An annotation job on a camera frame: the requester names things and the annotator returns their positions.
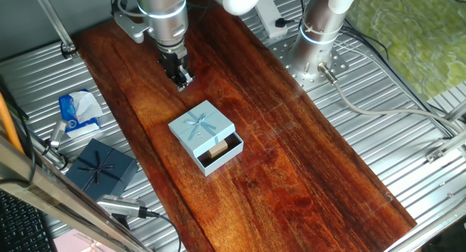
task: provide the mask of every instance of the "wooden table surface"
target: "wooden table surface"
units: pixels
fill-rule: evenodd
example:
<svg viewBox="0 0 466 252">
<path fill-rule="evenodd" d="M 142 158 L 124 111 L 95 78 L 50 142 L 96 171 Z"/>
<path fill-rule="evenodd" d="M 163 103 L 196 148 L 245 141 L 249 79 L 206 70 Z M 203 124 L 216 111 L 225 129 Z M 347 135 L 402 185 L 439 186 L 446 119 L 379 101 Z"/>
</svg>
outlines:
<svg viewBox="0 0 466 252">
<path fill-rule="evenodd" d="M 75 36 L 188 251 L 383 251 L 416 223 L 237 17 L 190 12 L 183 92 L 115 22 Z M 209 100 L 244 150 L 208 177 L 168 123 Z"/>
</svg>

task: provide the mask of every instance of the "keyboard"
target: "keyboard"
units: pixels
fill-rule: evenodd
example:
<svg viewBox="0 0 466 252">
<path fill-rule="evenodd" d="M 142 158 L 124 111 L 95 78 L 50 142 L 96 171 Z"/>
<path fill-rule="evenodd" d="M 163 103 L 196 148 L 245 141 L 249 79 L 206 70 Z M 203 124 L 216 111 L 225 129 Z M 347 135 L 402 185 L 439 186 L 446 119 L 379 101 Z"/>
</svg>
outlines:
<svg viewBox="0 0 466 252">
<path fill-rule="evenodd" d="M 56 252 L 42 212 L 3 191 L 0 191 L 0 251 Z"/>
</svg>

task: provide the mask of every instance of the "dark blue gift box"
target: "dark blue gift box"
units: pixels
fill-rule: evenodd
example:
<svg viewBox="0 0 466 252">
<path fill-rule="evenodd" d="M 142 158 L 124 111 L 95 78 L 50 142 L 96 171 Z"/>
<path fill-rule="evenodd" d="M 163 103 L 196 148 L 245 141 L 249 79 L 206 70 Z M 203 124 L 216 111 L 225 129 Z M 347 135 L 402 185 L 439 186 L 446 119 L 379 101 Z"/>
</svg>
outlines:
<svg viewBox="0 0 466 252">
<path fill-rule="evenodd" d="M 97 200 L 104 194 L 121 196 L 137 171 L 134 158 L 92 139 L 66 177 Z"/>
</svg>

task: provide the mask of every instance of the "green fabric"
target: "green fabric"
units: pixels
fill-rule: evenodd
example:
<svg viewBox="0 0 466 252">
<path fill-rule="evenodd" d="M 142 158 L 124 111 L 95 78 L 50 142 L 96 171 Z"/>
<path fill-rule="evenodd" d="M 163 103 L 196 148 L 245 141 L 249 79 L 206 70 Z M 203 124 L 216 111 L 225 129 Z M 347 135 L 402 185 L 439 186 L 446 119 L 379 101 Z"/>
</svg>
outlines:
<svg viewBox="0 0 466 252">
<path fill-rule="evenodd" d="M 388 46 L 391 63 L 424 99 L 466 81 L 466 4 L 356 0 L 347 18 Z"/>
</svg>

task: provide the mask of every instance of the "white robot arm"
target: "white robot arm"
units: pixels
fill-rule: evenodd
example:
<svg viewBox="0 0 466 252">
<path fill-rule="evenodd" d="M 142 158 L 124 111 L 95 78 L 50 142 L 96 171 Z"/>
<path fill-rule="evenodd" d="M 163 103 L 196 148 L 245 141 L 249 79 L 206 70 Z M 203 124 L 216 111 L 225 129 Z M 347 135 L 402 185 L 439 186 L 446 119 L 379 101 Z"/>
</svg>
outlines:
<svg viewBox="0 0 466 252">
<path fill-rule="evenodd" d="M 118 3 L 112 3 L 116 23 L 137 43 L 143 41 L 144 31 L 155 39 L 161 53 L 160 63 L 167 76 L 182 91 L 192 80 L 188 69 L 188 52 L 184 46 L 184 34 L 188 30 L 186 0 L 138 0 L 143 23 L 134 23 L 122 11 Z M 258 0 L 215 0 L 232 15 L 243 15 L 255 7 Z"/>
<path fill-rule="evenodd" d="M 112 3 L 116 23 L 137 43 L 143 33 L 155 39 L 161 53 L 160 63 L 167 76 L 182 91 L 192 80 L 188 70 L 188 52 L 184 34 L 188 29 L 186 0 L 138 0 L 144 22 L 134 23 L 118 5 Z M 255 7 L 258 0 L 215 0 L 232 15 L 243 15 Z M 331 49 L 344 18 L 354 0 L 311 0 L 304 12 L 298 39 L 288 51 L 289 70 L 302 78 L 320 75 L 318 66 L 329 65 Z"/>
</svg>

